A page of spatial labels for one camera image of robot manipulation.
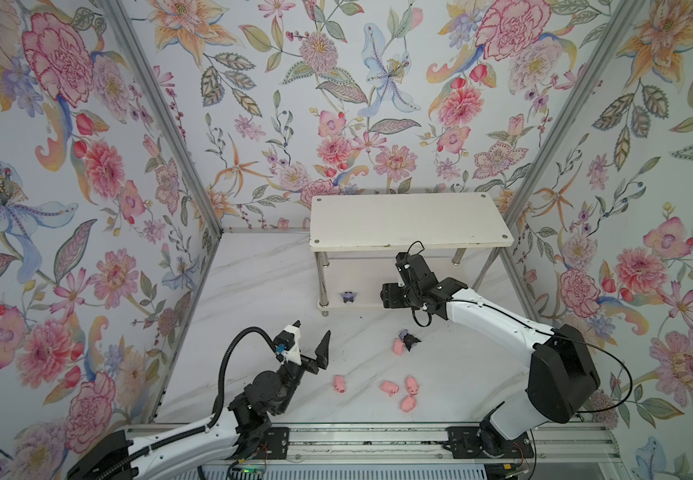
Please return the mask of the black purple figurine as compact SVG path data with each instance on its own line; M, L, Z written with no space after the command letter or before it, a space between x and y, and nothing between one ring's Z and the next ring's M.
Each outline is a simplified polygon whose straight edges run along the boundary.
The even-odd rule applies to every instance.
M401 330L398 339L407 351L411 351L414 346L420 344L421 340L412 335L408 330Z
M344 304L353 303L356 298L356 294L351 291L342 292L342 301Z

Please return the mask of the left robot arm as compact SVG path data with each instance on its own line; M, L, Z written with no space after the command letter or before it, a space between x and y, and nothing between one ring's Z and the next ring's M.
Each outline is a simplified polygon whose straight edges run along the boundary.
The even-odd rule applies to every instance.
M280 367L256 375L244 390L226 399L226 373L230 358L242 340L260 336ZM252 459L276 430L272 417L290 406L304 375L316 375L330 364L330 338L326 332L314 356L300 351L300 322L286 326L276 337L260 327L246 327L228 345L218 370L218 395L210 416L166 432L130 437L118 430L100 440L66 477L68 479L170 479L212 460L238 465Z

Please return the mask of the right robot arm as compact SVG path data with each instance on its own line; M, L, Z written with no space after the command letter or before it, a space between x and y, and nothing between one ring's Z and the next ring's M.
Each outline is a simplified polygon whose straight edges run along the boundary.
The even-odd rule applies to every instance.
M408 309L467 327L504 348L528 368L522 392L508 397L478 425L483 444L498 448L546 423L566 424L598 390L589 346L572 326L552 328L485 299L455 278L437 279L421 254L395 258L399 281L386 283L386 309Z

